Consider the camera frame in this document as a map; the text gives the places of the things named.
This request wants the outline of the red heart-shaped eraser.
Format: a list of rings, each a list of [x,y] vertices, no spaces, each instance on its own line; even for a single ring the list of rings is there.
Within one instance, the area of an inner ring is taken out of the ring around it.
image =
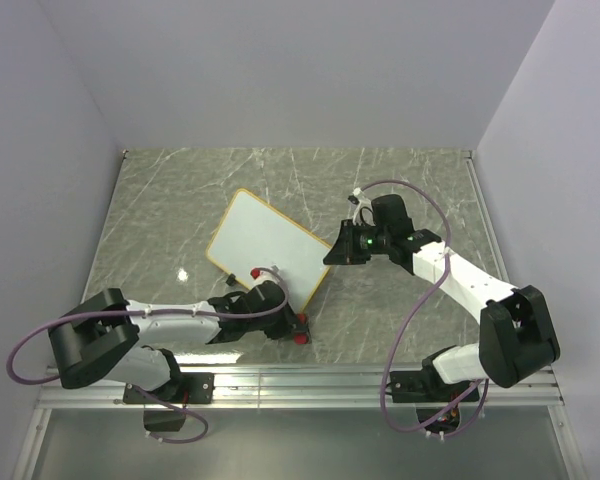
[[[296,323],[293,330],[293,341],[297,345],[306,345],[311,342],[309,320],[305,314],[296,315]]]

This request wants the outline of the yellow framed whiteboard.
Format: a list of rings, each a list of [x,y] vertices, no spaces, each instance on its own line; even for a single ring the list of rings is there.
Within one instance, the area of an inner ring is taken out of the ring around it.
[[[206,249],[207,259],[246,288],[251,271],[276,267],[287,284],[290,305],[306,309],[329,271],[324,240],[247,189],[238,189]]]

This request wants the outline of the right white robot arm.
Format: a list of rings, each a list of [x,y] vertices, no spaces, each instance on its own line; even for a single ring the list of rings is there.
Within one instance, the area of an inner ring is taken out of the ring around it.
[[[438,235],[416,229],[397,194],[370,200],[355,190],[349,200],[356,207],[354,215],[342,221],[324,264],[362,265],[383,255],[438,286],[479,326],[476,343],[449,347],[424,361],[421,386],[428,397],[444,399],[457,384],[473,380],[489,379],[510,388],[559,359],[550,312],[537,288],[498,280],[459,256]]]

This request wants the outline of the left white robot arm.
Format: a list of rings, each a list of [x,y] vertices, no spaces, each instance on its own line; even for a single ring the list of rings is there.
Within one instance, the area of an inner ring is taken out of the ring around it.
[[[219,345],[262,332],[270,340],[310,340],[308,320],[267,277],[246,292],[233,291],[190,305],[150,305],[109,288],[66,314],[48,336],[63,388],[100,380],[138,386],[160,402],[184,392],[185,376],[168,346],[189,341]]]

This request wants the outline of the aluminium mounting rail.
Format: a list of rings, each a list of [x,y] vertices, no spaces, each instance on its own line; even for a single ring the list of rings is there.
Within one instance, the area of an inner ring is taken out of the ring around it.
[[[217,409],[346,409],[379,406],[383,367],[332,365],[185,365],[187,373],[214,375],[212,402],[199,408]],[[36,406],[46,409],[123,408],[125,387],[99,381],[65,390],[55,381],[41,387]],[[489,407],[562,406],[563,396],[552,370],[544,369],[503,389],[489,386]]]

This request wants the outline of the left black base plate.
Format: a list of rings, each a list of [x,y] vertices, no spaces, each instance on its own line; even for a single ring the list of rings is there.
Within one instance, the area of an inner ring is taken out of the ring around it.
[[[207,405],[212,402],[214,378],[211,372],[180,373],[149,393],[171,404]]]

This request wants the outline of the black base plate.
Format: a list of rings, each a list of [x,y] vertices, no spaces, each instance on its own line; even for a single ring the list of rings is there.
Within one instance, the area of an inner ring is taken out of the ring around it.
[[[478,402],[480,394],[471,382],[447,384],[434,369],[394,370],[382,391],[395,404],[449,403],[468,391],[462,402]]]
[[[214,378],[211,372],[180,373],[149,393],[171,404],[207,405],[212,402]]]

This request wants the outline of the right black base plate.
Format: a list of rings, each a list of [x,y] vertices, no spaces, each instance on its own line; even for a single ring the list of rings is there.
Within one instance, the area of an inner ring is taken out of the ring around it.
[[[462,402],[478,402],[480,394],[471,382],[447,384],[434,369],[394,370],[382,391],[395,404],[449,403],[468,391]]]

